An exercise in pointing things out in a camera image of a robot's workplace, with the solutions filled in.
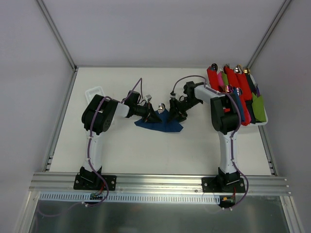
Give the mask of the wooden handle spoon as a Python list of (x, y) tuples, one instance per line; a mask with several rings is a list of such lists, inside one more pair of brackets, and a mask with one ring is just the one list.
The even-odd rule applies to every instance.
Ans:
[(162, 114), (162, 113), (164, 113), (165, 112), (165, 110), (166, 110), (166, 106), (165, 106), (165, 104), (164, 103), (160, 103), (159, 105), (158, 105), (158, 113), (159, 114)]

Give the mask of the blue paper napkin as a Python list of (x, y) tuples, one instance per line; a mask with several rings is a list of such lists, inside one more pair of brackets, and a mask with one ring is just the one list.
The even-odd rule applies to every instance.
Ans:
[(183, 130), (183, 126), (176, 119), (168, 122), (169, 117), (168, 110), (165, 109), (162, 113), (155, 111), (155, 114), (162, 120), (162, 122), (151, 123), (151, 122), (144, 122), (143, 119), (140, 119), (135, 121), (134, 124), (141, 128), (165, 133), (179, 133)]

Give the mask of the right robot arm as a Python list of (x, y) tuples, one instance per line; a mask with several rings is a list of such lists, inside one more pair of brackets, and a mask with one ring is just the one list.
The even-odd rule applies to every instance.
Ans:
[(242, 116), (233, 93), (221, 93), (203, 83), (187, 82), (184, 85), (183, 100), (177, 100), (171, 91), (168, 121), (187, 119), (187, 110), (199, 103), (210, 104), (211, 122), (218, 133), (221, 160), (216, 176), (218, 188), (228, 192), (239, 181), (241, 173), (236, 162), (237, 134), (242, 124)]

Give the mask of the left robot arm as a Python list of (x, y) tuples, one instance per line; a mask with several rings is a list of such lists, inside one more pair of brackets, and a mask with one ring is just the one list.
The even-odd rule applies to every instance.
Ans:
[(115, 116), (130, 118), (139, 116), (144, 123), (161, 123), (152, 104), (139, 104), (140, 94), (129, 91), (121, 102), (96, 94), (82, 115), (82, 123), (87, 133), (86, 159), (80, 168), (80, 176), (90, 189), (100, 187), (102, 180), (99, 174), (102, 169), (102, 148), (104, 133), (110, 128)]

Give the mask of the pink napkin roll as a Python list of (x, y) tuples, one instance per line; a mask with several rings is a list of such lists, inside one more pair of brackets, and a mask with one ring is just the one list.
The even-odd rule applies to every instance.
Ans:
[(221, 72), (219, 72), (217, 74), (217, 79), (218, 79), (219, 89), (222, 89), (224, 87), (224, 82), (222, 79), (222, 73)]

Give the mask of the green napkin roll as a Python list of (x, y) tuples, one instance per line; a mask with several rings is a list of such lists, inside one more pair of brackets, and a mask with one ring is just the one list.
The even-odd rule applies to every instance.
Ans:
[(260, 122), (266, 122), (263, 97), (257, 97), (252, 93), (252, 109), (255, 119)]

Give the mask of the small white basket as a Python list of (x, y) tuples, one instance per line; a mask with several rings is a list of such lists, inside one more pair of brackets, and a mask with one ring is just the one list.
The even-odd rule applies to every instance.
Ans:
[(101, 86), (96, 86), (85, 91), (85, 97), (88, 104), (90, 104), (95, 95), (104, 96), (104, 91)]

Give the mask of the large white tray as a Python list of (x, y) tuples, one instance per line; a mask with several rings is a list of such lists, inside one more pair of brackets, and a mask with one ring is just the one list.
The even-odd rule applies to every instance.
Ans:
[(221, 93), (232, 92), (237, 98), (243, 126), (267, 124), (263, 96), (249, 74), (237, 73), (228, 66), (218, 72), (215, 67), (210, 66), (207, 68), (207, 77), (212, 89)]

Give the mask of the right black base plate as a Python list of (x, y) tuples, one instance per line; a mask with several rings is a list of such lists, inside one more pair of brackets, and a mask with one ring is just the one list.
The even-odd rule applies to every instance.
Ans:
[(204, 193), (245, 193), (246, 188), (243, 178), (239, 181), (225, 184), (217, 180), (216, 177), (203, 177), (201, 179), (202, 190)]

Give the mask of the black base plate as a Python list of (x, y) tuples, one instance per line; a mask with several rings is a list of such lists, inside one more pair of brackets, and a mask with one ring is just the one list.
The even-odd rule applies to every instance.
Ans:
[[(115, 191), (117, 184), (117, 176), (102, 175), (102, 178), (106, 181), (108, 190)], [(103, 180), (94, 173), (91, 173), (90, 176), (83, 176), (81, 173), (75, 176), (75, 181), (73, 185), (74, 190), (99, 191), (102, 187), (105, 191), (107, 190)]]
[(202, 190), (204, 193), (245, 193), (246, 188), (243, 178), (239, 181), (225, 184), (217, 180), (216, 177), (203, 177), (201, 179)]

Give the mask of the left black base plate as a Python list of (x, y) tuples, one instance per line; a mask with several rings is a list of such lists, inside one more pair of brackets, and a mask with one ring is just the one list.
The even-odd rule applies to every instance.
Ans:
[[(117, 184), (117, 176), (102, 175), (102, 178), (106, 181), (108, 190), (115, 191)], [(83, 176), (81, 173), (75, 176), (75, 181), (73, 185), (74, 190), (99, 191), (102, 187), (105, 191), (107, 190), (103, 180), (94, 173), (91, 173), (90, 176)]]

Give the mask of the aluminium rail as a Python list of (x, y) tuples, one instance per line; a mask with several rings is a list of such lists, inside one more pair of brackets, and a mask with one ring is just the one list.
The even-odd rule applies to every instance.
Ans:
[[(36, 172), (30, 191), (73, 191), (76, 173)], [(118, 174), (115, 193), (133, 194), (203, 194), (202, 175)], [(252, 196), (291, 196), (285, 177), (248, 176)]]

